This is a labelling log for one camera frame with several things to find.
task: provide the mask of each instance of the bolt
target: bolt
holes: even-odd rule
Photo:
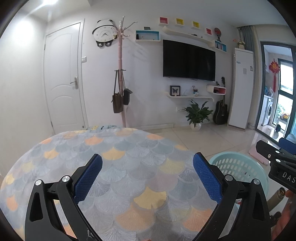
[[[259,185],[259,184],[260,184],[260,181],[259,181],[258,179],[254,179],[254,183],[255,183],[256,185]]]
[[[230,175],[226,175],[226,176],[225,176],[225,179],[226,179],[227,181],[232,181],[232,180],[233,180],[233,177],[230,176]]]
[[[62,178],[62,181],[63,182],[67,182],[67,181],[69,181],[70,180],[70,177],[69,176],[64,176],[63,178]]]
[[[39,186],[41,183],[42,183],[41,180],[37,180],[37,181],[35,182],[35,185],[36,185],[36,186]]]

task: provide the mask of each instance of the guitar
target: guitar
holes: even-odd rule
[[[222,77],[222,83],[225,87],[225,78]],[[227,105],[225,104],[225,95],[223,95],[223,100],[219,100],[216,104],[216,110],[213,115],[213,121],[217,125],[223,125],[228,120]]]

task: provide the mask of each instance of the panda-shaped clock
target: panda-shaped clock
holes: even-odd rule
[[[110,19],[99,20],[96,28],[92,32],[98,47],[111,46],[112,41],[117,39],[117,29]]]

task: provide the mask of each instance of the round table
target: round table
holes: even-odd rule
[[[69,131],[34,146],[2,183],[0,208],[23,239],[34,182],[72,175],[95,153],[102,156],[103,168],[78,206],[104,241],[192,241],[217,205],[185,146],[132,128]],[[55,204],[66,232],[75,236],[59,201]],[[234,215],[224,233],[233,221]]]

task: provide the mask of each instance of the blue gripper pad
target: blue gripper pad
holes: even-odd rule
[[[88,167],[84,170],[83,174],[80,176],[77,181],[74,190],[75,196],[74,201],[78,205],[80,201],[84,201],[91,186],[93,185],[96,177],[101,171],[103,166],[103,160],[100,155],[97,155]]]
[[[193,167],[200,177],[210,198],[219,204],[222,200],[221,184],[205,161],[207,160],[204,160],[198,153],[196,153],[193,157]]]

